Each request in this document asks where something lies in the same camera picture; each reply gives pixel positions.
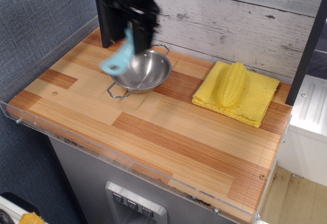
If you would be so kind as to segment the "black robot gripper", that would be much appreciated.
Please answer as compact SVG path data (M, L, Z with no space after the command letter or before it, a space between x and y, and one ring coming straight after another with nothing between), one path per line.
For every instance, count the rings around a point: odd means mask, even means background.
M154 0L100 0L100 2L111 15L131 21L136 55L150 48L160 12Z

